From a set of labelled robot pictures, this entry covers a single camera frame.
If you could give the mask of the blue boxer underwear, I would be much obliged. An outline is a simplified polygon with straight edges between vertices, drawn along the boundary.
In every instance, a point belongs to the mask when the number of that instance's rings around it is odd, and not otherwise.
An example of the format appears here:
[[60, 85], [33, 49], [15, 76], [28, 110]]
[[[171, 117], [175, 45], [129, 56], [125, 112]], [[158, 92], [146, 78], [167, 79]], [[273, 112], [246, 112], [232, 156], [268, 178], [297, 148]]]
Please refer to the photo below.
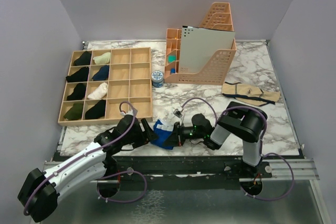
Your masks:
[[172, 146], [164, 146], [163, 143], [169, 138], [173, 132], [173, 124], [164, 120], [158, 119], [154, 126], [153, 132], [158, 136], [158, 139], [151, 141], [151, 144], [166, 150], [172, 150]]

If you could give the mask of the beige underwear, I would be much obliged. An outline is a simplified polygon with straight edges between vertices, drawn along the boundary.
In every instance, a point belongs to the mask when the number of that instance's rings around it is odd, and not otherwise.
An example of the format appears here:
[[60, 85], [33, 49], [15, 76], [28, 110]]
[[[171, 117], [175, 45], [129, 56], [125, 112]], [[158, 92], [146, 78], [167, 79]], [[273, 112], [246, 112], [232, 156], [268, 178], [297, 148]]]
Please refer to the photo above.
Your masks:
[[261, 88], [240, 82], [224, 82], [222, 95], [253, 106], [275, 105], [280, 99], [280, 92], [278, 91], [264, 91]]

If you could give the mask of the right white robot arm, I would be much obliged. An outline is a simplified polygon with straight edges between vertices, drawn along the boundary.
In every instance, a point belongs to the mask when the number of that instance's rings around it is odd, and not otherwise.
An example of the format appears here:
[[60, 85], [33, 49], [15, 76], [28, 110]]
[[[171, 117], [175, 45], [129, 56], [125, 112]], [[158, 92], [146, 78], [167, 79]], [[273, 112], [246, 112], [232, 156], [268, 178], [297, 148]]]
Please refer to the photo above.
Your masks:
[[257, 108], [230, 102], [216, 125], [212, 126], [206, 117], [199, 113], [192, 116], [192, 126], [176, 122], [172, 133], [162, 143], [164, 147], [182, 146], [186, 140], [202, 139], [211, 150], [218, 150], [226, 139], [235, 135], [243, 142], [243, 157], [238, 167], [246, 177], [254, 177], [260, 171], [262, 161], [262, 139], [267, 128], [267, 114]]

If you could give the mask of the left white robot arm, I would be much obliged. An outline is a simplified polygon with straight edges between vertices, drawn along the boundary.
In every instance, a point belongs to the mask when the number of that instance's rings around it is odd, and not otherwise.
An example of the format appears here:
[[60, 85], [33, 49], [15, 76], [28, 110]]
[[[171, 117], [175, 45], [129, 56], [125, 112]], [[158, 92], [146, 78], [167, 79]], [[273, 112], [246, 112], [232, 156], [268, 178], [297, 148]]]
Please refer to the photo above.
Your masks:
[[146, 119], [125, 115], [117, 126], [98, 134], [73, 157], [45, 171], [32, 170], [18, 194], [24, 215], [31, 216], [34, 222], [45, 220], [72, 191], [90, 181], [117, 176], [113, 155], [125, 145], [137, 148], [157, 139]]

